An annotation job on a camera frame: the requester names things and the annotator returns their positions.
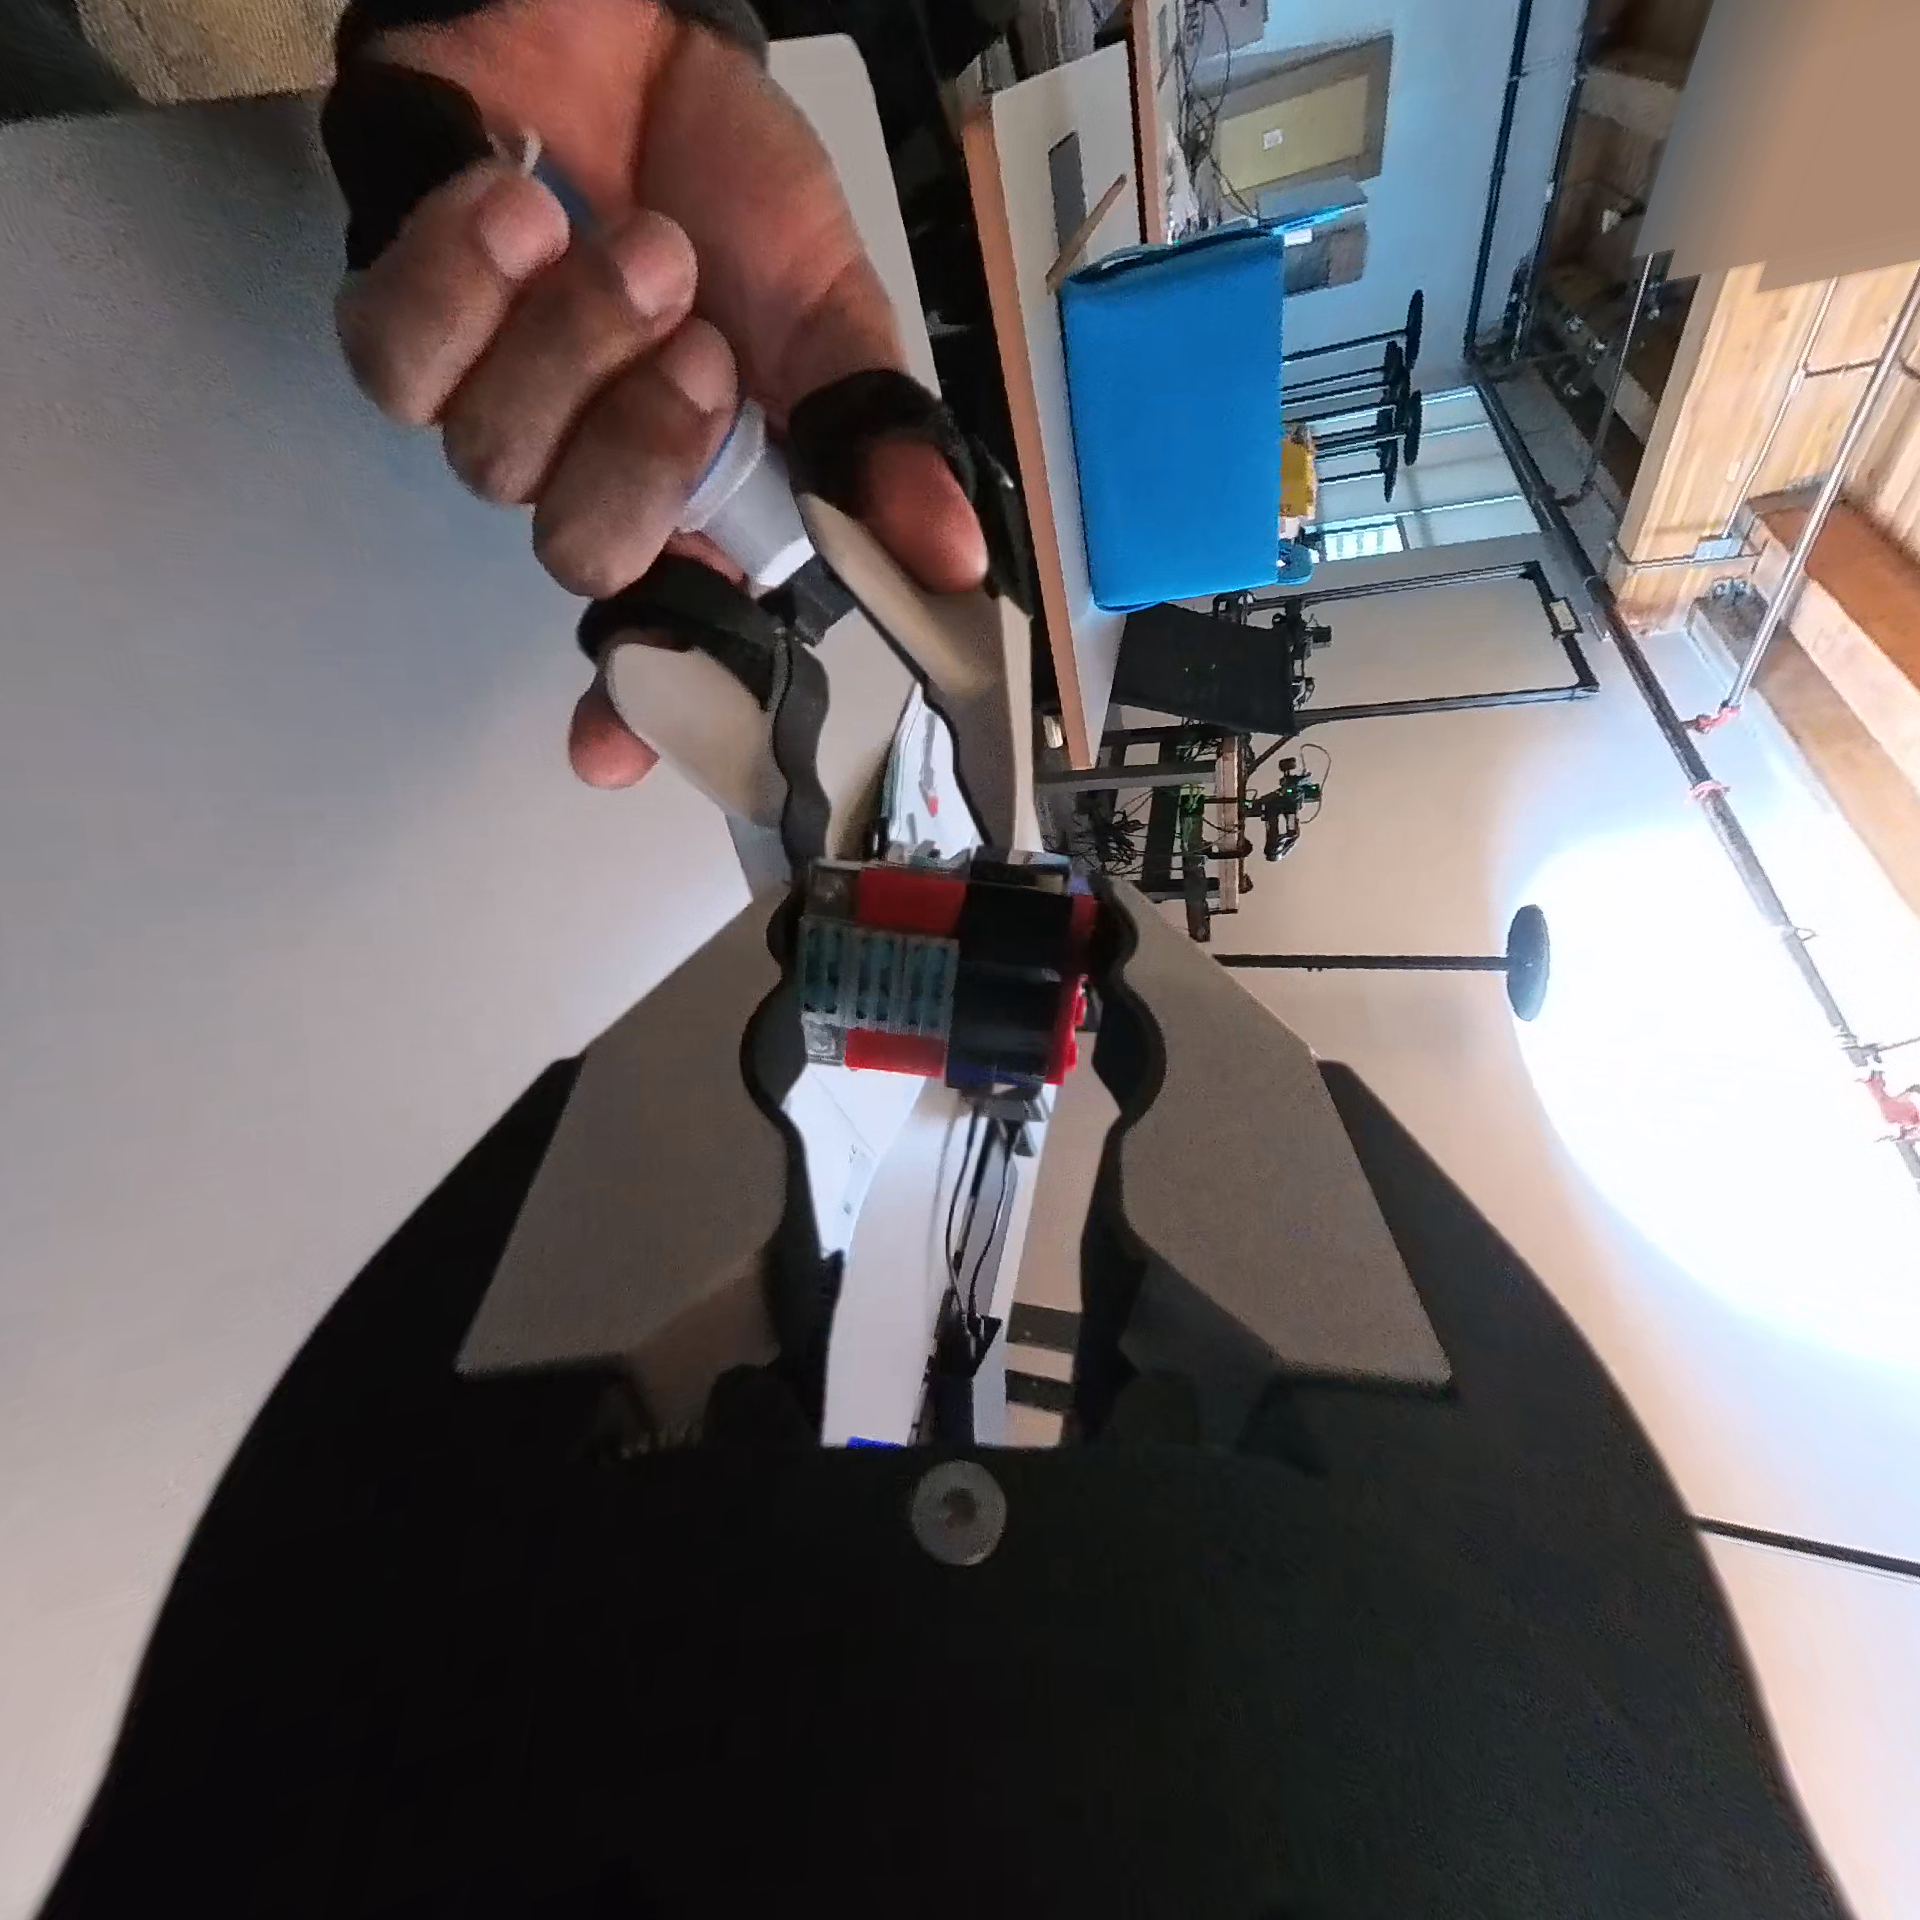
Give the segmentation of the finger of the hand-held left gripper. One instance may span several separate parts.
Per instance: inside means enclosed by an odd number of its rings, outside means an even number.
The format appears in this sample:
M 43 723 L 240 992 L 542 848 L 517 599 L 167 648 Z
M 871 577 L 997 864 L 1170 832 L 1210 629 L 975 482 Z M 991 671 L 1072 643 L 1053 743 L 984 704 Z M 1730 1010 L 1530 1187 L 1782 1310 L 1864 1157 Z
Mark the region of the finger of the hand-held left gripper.
M 799 494 L 815 557 L 946 726 L 952 769 L 985 848 L 1041 854 L 1026 615 L 1003 594 L 927 593 L 849 513 Z
M 602 674 L 623 726 L 733 829 L 755 831 L 790 874 L 826 857 L 827 681 L 808 648 L 776 643 L 765 688 L 704 648 L 650 638 L 613 640 Z

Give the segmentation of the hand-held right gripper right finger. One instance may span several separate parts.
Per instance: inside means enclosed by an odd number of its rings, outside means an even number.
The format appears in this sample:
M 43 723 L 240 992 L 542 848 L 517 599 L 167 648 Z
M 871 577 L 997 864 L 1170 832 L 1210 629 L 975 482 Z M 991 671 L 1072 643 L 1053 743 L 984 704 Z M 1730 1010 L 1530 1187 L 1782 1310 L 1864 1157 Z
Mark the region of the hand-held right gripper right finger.
M 1072 1431 L 1173 1400 L 1233 1450 L 1296 1389 L 1442 1400 L 1451 1362 L 1312 1049 L 1128 880 L 1097 885 Z

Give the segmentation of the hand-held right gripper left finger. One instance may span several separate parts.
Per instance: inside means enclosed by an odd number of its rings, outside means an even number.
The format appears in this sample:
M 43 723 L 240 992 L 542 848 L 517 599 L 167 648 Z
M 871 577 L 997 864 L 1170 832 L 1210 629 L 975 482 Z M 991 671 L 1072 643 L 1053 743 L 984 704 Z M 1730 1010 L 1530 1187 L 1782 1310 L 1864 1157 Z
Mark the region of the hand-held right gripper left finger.
M 823 1427 L 840 1257 L 785 1110 L 808 1069 L 797 928 L 787 893 L 755 897 L 589 1048 L 465 1376 L 613 1369 L 669 1433 L 720 1376 L 771 1367 Z

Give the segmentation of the instruction booklet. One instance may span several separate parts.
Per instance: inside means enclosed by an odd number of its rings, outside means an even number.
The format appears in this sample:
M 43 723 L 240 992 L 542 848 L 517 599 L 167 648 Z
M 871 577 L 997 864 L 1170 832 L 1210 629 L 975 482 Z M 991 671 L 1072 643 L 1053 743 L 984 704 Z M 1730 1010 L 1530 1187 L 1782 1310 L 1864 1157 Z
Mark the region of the instruction booklet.
M 866 829 L 878 857 L 953 864 L 981 834 L 960 799 L 946 723 L 915 690 L 899 718 Z M 808 1187 L 823 1248 L 846 1255 L 878 1168 L 891 1157 L 923 1081 L 810 1064 L 785 1097 L 808 1149 Z

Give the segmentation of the long black toy brick assembly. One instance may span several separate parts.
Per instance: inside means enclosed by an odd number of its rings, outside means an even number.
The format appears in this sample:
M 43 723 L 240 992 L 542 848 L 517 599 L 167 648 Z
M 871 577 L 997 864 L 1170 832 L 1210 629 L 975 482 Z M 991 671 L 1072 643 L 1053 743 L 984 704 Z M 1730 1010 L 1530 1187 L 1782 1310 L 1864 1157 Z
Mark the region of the long black toy brick assembly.
M 793 951 L 810 1065 L 943 1081 L 965 870 L 818 861 Z

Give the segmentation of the grey desk wooden edge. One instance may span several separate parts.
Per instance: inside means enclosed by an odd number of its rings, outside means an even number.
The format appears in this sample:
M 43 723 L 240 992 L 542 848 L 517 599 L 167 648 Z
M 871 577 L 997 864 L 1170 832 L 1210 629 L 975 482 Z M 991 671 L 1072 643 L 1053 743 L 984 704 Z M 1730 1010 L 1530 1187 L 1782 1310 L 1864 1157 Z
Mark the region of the grey desk wooden edge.
M 1088 210 L 1083 263 L 1141 243 L 1129 56 L 1110 47 L 975 103 L 962 157 L 989 283 L 1015 472 L 1039 571 L 1047 661 L 1070 767 L 1099 751 L 1122 617 L 1095 605 L 1077 485 L 1065 336 L 1050 273 L 1056 234 L 1053 157 L 1077 149 Z

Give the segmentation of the person's left hand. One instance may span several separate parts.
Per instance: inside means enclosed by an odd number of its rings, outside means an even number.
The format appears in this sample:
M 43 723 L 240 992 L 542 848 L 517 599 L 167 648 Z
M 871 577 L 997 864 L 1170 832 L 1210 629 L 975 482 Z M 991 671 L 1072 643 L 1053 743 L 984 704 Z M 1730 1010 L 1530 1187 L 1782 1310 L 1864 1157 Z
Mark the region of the person's left hand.
M 897 310 L 833 161 L 742 5 L 351 5 L 323 135 L 343 189 L 398 176 L 451 95 L 485 154 L 424 194 L 336 303 L 385 419 L 528 510 L 584 602 L 669 553 L 752 398 L 774 425 L 838 379 L 905 374 Z

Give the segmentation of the black panel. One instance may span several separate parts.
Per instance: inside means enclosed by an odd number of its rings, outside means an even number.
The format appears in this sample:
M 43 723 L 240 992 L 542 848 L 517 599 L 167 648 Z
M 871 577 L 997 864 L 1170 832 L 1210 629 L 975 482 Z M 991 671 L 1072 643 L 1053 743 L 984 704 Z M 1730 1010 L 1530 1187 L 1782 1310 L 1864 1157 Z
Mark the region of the black panel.
M 1302 729 L 1298 680 L 1286 629 L 1162 605 L 1125 617 L 1111 704 L 1287 738 Z

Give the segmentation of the black equipment cart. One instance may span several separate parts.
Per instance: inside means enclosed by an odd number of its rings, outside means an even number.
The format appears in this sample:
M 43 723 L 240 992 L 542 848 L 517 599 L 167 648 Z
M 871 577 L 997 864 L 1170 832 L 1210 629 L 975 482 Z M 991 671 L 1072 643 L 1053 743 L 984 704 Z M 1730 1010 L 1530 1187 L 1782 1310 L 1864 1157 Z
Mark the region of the black equipment cart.
M 1094 874 L 1175 906 L 1195 945 L 1240 913 L 1241 793 L 1253 738 L 1200 723 L 1111 727 L 1072 791 L 1069 848 Z

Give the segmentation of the blue fabric box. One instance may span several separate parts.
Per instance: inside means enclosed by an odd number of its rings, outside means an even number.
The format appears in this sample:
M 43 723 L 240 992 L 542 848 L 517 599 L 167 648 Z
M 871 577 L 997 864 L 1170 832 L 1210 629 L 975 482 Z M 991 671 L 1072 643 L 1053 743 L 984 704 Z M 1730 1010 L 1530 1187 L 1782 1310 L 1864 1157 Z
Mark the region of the blue fabric box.
M 1094 599 L 1111 613 L 1275 586 L 1286 238 L 1133 247 L 1058 293 Z

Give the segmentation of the black metal stand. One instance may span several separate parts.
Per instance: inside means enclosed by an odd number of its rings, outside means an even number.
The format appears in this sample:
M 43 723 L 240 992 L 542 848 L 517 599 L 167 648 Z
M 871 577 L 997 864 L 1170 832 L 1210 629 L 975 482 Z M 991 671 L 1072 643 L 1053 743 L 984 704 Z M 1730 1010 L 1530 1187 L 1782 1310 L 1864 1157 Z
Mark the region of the black metal stand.
M 1545 1008 L 1552 978 L 1552 936 L 1537 903 L 1519 907 L 1499 951 L 1219 951 L 1233 971 L 1497 977 L 1512 1018 L 1530 1025 Z

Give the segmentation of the black tube frame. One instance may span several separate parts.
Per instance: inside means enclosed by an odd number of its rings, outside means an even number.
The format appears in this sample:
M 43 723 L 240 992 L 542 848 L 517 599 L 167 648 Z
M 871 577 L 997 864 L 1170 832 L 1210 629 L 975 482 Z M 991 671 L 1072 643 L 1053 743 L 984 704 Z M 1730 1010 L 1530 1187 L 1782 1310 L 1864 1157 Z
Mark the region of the black tube frame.
M 1279 594 L 1275 608 L 1296 608 L 1302 624 L 1314 627 L 1312 613 L 1330 608 L 1333 605 L 1366 602 L 1408 593 L 1442 593 L 1466 590 L 1478 586 L 1526 586 L 1542 605 L 1544 623 L 1551 640 L 1559 648 L 1574 674 L 1571 681 L 1538 687 L 1538 688 L 1497 688 L 1470 690 L 1455 695 L 1437 695 L 1425 701 L 1397 701 L 1377 704 L 1296 704 L 1296 735 L 1312 729 L 1328 729 L 1349 723 L 1371 723 L 1385 718 L 1439 718 L 1455 714 L 1486 714 L 1499 710 L 1559 706 L 1582 704 L 1601 694 L 1601 681 L 1582 648 L 1587 629 L 1574 608 L 1574 602 L 1558 590 L 1549 567 L 1538 561 L 1513 561 L 1491 567 L 1451 567 L 1445 571 L 1430 571 L 1390 583 L 1357 583 L 1327 590 L 1306 590 L 1295 594 Z

